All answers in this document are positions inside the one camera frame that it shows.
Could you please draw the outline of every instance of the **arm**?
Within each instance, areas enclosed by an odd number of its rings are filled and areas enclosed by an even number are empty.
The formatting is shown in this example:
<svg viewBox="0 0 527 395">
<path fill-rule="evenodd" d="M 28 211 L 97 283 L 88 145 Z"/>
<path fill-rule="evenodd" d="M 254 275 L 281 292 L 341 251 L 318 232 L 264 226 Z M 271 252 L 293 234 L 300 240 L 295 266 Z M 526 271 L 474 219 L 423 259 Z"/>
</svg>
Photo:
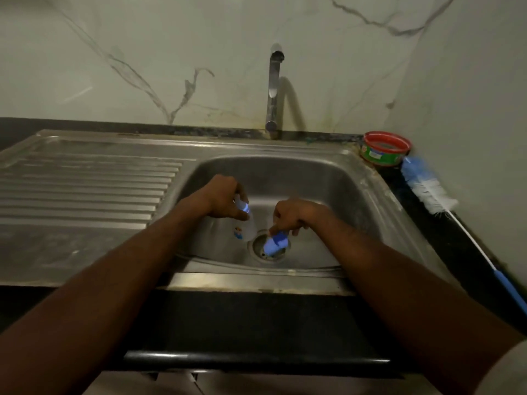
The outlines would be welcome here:
<svg viewBox="0 0 527 395">
<path fill-rule="evenodd" d="M 64 394 L 95 377 L 201 218 L 248 218 L 235 193 L 247 200 L 234 178 L 215 176 L 14 323 L 0 336 L 0 393 Z"/>
<path fill-rule="evenodd" d="M 524 337 L 424 266 L 300 199 L 277 204 L 278 231 L 311 227 L 352 284 L 444 393 L 473 393 L 499 358 Z"/>
</svg>

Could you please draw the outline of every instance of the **sink basin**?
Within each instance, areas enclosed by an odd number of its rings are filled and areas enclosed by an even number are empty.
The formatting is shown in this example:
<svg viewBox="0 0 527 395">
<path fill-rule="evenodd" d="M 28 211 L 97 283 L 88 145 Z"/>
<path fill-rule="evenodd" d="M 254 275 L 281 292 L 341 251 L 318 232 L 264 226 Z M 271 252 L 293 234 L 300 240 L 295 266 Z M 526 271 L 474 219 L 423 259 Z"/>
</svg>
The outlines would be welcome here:
<svg viewBox="0 0 527 395">
<path fill-rule="evenodd" d="M 221 157 L 200 165 L 187 180 L 181 198 L 192 194 L 215 174 L 235 177 L 249 197 L 262 238 L 247 244 L 233 235 L 232 219 L 204 219 L 181 248 L 185 255 L 244 267 L 269 269 L 334 269 L 339 263 L 311 230 L 290 237 L 290 248 L 277 258 L 261 254 L 273 211 L 282 199 L 297 196 L 329 206 L 342 220 L 380 239 L 379 225 L 350 175 L 327 161 L 280 156 Z"/>
<path fill-rule="evenodd" d="M 203 219 L 163 275 L 165 289 L 353 295 L 311 230 L 273 258 L 261 254 L 274 206 L 291 196 L 329 206 L 456 284 L 354 146 L 67 131 L 0 153 L 0 284 L 63 284 L 217 173 L 245 186 L 259 236 L 245 243 L 231 219 Z"/>
</svg>

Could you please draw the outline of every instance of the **person's left hand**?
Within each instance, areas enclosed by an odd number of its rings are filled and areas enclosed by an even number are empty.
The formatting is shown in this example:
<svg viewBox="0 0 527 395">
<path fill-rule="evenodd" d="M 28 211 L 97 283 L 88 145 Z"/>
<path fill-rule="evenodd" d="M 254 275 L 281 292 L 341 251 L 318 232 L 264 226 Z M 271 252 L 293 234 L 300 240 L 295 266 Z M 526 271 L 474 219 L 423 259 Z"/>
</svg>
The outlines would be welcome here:
<svg viewBox="0 0 527 395">
<path fill-rule="evenodd" d="M 249 203 L 243 186 L 235 178 L 216 175 L 189 198 L 202 205 L 205 214 L 213 218 L 248 220 L 248 214 L 234 205 L 235 194 L 239 194 L 242 201 Z"/>
</svg>

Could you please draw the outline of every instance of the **faucet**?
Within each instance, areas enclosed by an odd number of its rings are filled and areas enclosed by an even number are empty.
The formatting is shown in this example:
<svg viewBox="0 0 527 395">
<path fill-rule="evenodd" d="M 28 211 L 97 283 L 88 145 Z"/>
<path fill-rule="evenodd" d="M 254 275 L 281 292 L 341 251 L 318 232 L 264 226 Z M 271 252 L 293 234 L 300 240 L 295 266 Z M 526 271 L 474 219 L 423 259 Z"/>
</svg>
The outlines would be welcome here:
<svg viewBox="0 0 527 395">
<path fill-rule="evenodd" d="M 278 124 L 276 123 L 278 79 L 280 79 L 280 64 L 284 59 L 284 53 L 281 51 L 273 52 L 269 59 L 269 91 L 267 93 L 265 130 L 269 133 L 272 139 L 276 138 L 278 135 Z"/>
</svg>

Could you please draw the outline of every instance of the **sink drain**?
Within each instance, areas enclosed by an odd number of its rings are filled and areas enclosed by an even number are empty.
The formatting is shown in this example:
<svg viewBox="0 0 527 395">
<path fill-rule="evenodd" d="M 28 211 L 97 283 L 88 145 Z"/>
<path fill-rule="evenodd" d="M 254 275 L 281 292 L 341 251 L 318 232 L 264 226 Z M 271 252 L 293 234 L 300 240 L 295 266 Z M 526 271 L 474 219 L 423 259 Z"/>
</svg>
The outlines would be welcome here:
<svg viewBox="0 0 527 395">
<path fill-rule="evenodd" d="M 264 252 L 264 244 L 266 243 L 267 239 L 267 231 L 266 230 L 260 230 L 258 232 L 258 235 L 255 239 L 252 241 L 249 241 L 247 244 L 247 248 L 249 250 L 249 254 L 256 259 L 258 262 L 262 263 L 278 263 L 280 260 L 286 255 L 287 251 L 291 248 L 291 242 L 287 245 L 287 248 L 281 249 L 273 256 L 266 255 Z"/>
</svg>

